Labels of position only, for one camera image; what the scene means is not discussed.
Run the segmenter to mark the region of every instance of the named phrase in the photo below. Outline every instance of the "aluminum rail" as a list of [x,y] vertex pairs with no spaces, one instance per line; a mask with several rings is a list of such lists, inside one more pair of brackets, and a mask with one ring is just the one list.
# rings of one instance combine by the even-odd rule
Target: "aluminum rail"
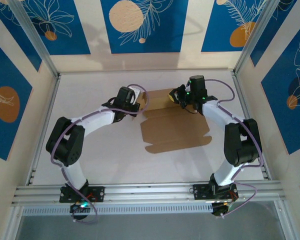
[[[241,181],[253,185],[258,192],[253,201],[285,200],[285,194],[280,181]],[[217,199],[195,200],[191,188],[193,184],[207,184],[207,182],[180,182],[155,184],[108,184],[91,185],[104,186],[104,200],[102,204],[164,204],[164,203],[213,203]],[[17,187],[12,206],[48,206],[64,205],[59,203],[61,185],[31,185]],[[237,186],[239,199],[243,202],[254,190],[249,187]]]

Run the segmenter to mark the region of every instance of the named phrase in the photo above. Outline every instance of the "orange circle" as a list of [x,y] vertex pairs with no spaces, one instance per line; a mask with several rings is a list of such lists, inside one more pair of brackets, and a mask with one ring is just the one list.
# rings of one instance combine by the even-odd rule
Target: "orange circle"
[[298,105],[297,97],[294,95],[289,96],[288,99],[286,100],[286,104],[288,105],[288,108],[290,108],[291,110],[295,109]]
[[0,119],[6,123],[13,123],[19,115],[19,110],[18,93],[12,87],[0,87]]
[[139,43],[144,44],[145,42],[146,42],[145,38],[142,37],[142,38],[139,39]]
[[57,40],[57,35],[53,31],[46,31],[44,36],[50,41]]
[[232,47],[240,48],[244,47],[247,43],[252,30],[254,29],[256,23],[255,22],[247,22],[246,24],[239,26],[236,30],[233,31],[230,37],[230,44]]

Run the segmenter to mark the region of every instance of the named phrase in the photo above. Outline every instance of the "white table surface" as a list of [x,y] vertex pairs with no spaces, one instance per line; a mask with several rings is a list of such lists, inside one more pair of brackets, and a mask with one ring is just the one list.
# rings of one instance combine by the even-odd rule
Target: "white table surface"
[[[65,74],[53,105],[47,133],[34,175],[34,185],[62,185],[60,169],[50,162],[45,150],[52,129],[60,117],[75,118],[88,114],[109,98],[115,97],[122,86],[139,84],[148,91],[176,88],[186,84],[189,77],[204,75],[219,79],[235,90],[229,70],[165,70],[123,71]],[[228,99],[231,91],[220,83],[206,82],[209,95]],[[243,116],[238,97],[224,103],[232,113]],[[107,125],[84,139],[80,164],[90,184],[179,183],[208,181],[223,160],[224,131],[207,119],[212,141],[208,145],[157,154],[148,153],[143,142],[140,123],[126,116],[121,122]],[[245,169],[237,180],[261,180],[259,168]]]

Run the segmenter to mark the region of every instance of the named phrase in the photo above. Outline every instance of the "cardboard box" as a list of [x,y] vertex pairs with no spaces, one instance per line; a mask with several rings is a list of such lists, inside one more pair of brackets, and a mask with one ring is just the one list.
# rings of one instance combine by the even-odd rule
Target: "cardboard box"
[[[171,90],[148,92],[149,106],[143,113],[147,119],[141,123],[141,132],[143,141],[151,144],[145,150],[152,154],[204,146],[212,140],[211,136],[205,136],[210,131],[206,118],[173,103],[168,97]],[[144,109],[146,94],[141,93],[137,102],[140,110]]]

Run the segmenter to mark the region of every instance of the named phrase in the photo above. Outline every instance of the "green led light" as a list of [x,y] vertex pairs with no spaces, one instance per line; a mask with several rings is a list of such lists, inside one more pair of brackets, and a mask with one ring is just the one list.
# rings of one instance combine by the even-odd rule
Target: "green led light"
[[85,202],[84,204],[81,205],[82,208],[85,208],[85,207],[87,207],[87,206],[88,206],[88,203],[87,203],[87,202]]

